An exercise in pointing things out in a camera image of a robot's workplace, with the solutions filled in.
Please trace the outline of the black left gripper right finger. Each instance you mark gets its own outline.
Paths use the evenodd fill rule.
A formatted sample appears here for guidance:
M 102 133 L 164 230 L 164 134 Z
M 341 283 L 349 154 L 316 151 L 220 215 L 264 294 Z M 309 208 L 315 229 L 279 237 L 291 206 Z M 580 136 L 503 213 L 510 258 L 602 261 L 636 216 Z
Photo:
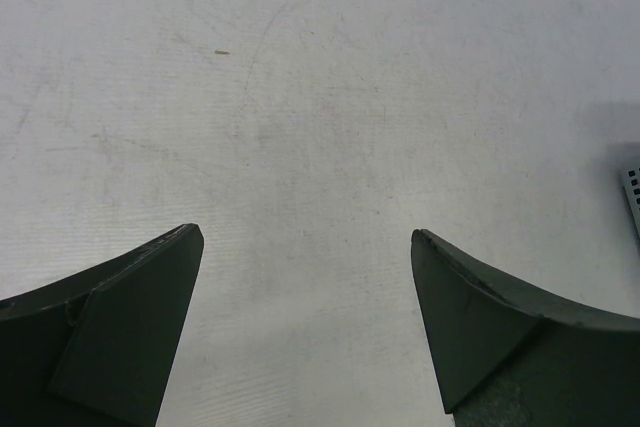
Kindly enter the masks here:
M 520 280 L 426 230 L 411 239 L 444 410 L 458 426 L 635 426 L 639 322 Z

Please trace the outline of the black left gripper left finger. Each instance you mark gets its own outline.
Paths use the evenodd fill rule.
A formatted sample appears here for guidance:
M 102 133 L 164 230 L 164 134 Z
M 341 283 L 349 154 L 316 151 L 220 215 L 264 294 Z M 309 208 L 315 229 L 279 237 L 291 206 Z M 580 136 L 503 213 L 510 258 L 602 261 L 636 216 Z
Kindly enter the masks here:
M 155 425 L 203 247 L 159 237 L 2 300 L 2 425 Z

